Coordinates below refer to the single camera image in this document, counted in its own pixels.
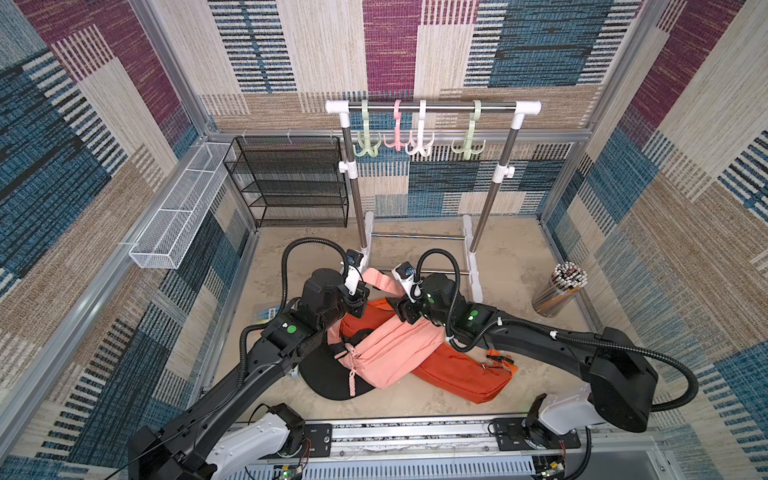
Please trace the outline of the orange waist bag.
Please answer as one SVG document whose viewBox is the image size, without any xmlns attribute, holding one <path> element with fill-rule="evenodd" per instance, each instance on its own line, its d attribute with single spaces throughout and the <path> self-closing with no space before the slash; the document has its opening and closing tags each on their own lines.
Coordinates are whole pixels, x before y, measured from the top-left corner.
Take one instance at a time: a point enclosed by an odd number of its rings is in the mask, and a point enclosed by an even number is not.
<svg viewBox="0 0 768 480">
<path fill-rule="evenodd" d="M 489 350 L 486 359 L 479 362 L 443 344 L 412 374 L 474 404 L 483 404 L 495 399 L 518 372 L 514 361 L 497 350 Z"/>
<path fill-rule="evenodd" d="M 375 340 L 399 338 L 417 332 L 415 325 L 403 322 L 386 299 L 369 302 L 361 317 L 346 314 L 328 333 L 328 343 L 358 345 L 369 336 Z"/>
</svg>

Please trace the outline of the pink waist bag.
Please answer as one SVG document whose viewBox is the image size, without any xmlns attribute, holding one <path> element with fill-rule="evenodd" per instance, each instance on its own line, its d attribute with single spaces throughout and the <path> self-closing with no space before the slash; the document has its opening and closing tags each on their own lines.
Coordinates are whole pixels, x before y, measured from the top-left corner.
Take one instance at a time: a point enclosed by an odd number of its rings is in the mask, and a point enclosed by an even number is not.
<svg viewBox="0 0 768 480">
<path fill-rule="evenodd" d="M 404 293 L 391 277 L 378 270 L 367 270 L 363 279 L 385 292 L 387 296 L 381 299 L 386 299 L 392 307 Z M 416 369 L 444 342 L 443 329 L 430 321 L 422 318 L 414 325 L 417 332 L 413 335 L 379 340 L 369 336 L 356 346 L 346 343 L 345 352 L 336 358 L 375 389 L 386 389 Z"/>
</svg>

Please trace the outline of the black waist bag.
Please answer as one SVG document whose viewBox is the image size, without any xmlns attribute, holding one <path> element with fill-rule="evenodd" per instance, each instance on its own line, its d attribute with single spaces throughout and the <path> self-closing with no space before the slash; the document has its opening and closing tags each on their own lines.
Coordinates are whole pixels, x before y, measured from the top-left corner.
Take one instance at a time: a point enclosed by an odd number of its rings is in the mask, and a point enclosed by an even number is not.
<svg viewBox="0 0 768 480">
<path fill-rule="evenodd" d="M 346 343 L 356 346 L 372 332 L 372 329 L 363 329 L 351 337 L 342 335 L 340 340 L 332 340 L 331 332 L 326 333 L 322 343 L 299 364 L 299 373 L 310 389 L 333 401 L 350 400 L 374 390 L 374 386 L 336 358 L 345 352 Z"/>
</svg>

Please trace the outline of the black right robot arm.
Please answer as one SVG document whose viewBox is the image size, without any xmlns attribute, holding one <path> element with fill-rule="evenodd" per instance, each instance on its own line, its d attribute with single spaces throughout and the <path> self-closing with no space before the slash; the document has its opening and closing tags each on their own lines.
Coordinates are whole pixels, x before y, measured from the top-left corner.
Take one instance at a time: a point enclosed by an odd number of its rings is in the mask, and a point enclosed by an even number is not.
<svg viewBox="0 0 768 480">
<path fill-rule="evenodd" d="M 408 323 L 431 321 L 443 329 L 454 350 L 467 353 L 484 348 L 519 354 L 583 381 L 574 393 L 535 398 L 522 422 L 525 441 L 534 449 L 604 423 L 643 433 L 651 414 L 679 409 L 699 392 L 698 379 L 688 366 L 635 345 L 621 330 L 563 330 L 466 301 L 459 273 L 424 276 L 420 264 L 403 262 L 392 275 L 403 289 L 393 305 L 398 317 Z"/>
</svg>

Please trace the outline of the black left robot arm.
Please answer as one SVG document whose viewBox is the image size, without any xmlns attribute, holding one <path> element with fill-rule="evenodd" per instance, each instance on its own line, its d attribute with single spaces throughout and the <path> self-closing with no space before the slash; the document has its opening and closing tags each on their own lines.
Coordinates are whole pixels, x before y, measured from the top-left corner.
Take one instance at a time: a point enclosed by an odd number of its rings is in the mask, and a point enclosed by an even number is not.
<svg viewBox="0 0 768 480">
<path fill-rule="evenodd" d="M 268 412 L 249 427 L 238 418 L 274 383 L 287 376 L 327 338 L 347 314 L 361 317 L 369 295 L 362 280 L 365 254 L 320 239 L 341 264 L 313 272 L 294 302 L 283 301 L 267 324 L 248 326 L 239 339 L 239 361 L 206 395 L 158 431 L 144 427 L 128 442 L 131 479 L 225 479 L 258 458 L 300 446 L 302 422 L 289 408 Z M 248 342 L 251 332 L 261 335 Z"/>
</svg>

